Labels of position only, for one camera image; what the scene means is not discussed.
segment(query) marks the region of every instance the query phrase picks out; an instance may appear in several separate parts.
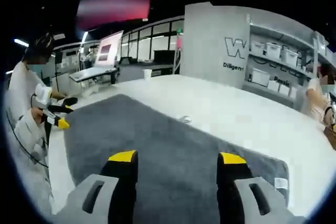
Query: sticker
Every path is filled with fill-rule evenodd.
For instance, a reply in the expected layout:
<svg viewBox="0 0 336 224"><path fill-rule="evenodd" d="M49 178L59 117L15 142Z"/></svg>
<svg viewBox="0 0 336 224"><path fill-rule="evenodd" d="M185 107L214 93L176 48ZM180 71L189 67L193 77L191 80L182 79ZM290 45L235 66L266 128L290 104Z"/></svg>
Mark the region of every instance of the sticker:
<svg viewBox="0 0 336 224"><path fill-rule="evenodd" d="M288 190L288 180L285 178L274 178L274 187Z"/></svg>

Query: white table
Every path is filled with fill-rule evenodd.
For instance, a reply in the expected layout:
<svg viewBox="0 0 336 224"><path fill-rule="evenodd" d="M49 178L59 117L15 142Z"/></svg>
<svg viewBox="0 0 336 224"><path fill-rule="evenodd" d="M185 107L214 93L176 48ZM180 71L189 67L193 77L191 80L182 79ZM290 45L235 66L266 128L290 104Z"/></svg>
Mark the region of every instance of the white table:
<svg viewBox="0 0 336 224"><path fill-rule="evenodd" d="M336 151L324 136L323 125L272 100L218 83L180 75L129 81L79 100L73 108L118 93L172 118L188 115L190 125L201 131L285 161L288 208L294 215L310 215L336 172ZM74 187L62 132L51 133L49 167L55 199L62 207Z"/></svg>

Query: white cup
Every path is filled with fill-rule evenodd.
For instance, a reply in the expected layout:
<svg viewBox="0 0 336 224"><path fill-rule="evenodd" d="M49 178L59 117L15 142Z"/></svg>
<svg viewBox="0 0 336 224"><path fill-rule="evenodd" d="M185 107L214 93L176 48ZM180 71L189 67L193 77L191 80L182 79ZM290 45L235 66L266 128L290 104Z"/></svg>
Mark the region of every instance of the white cup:
<svg viewBox="0 0 336 224"><path fill-rule="evenodd" d="M143 69L143 77L145 80L149 80L152 77L152 69Z"/></svg>

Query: letter w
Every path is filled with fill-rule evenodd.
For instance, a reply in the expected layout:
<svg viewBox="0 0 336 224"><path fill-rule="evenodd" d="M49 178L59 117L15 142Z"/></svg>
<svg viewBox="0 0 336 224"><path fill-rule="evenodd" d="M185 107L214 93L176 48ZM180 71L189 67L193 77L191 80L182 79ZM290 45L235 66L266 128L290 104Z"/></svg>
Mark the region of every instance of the letter w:
<svg viewBox="0 0 336 224"><path fill-rule="evenodd" d="M235 41L233 41L232 38L225 37L227 55L230 57L237 57L237 55L239 55L241 59L245 59L242 57L240 51L243 51L246 46L246 42L247 41L243 42L241 39L235 39Z"/></svg>

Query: gray carpet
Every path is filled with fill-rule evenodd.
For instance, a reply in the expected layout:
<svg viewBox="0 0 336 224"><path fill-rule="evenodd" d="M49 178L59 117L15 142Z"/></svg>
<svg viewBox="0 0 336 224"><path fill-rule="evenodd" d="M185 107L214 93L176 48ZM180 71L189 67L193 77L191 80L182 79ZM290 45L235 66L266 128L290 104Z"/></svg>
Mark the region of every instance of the gray carpet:
<svg viewBox="0 0 336 224"><path fill-rule="evenodd" d="M112 154L138 151L135 224L219 223L219 152L240 155L253 175L272 185L275 177L288 179L283 161L229 144L124 95L80 108L66 119L71 125L65 130L66 151L76 185L99 174ZM281 193L288 199L288 191Z"/></svg>

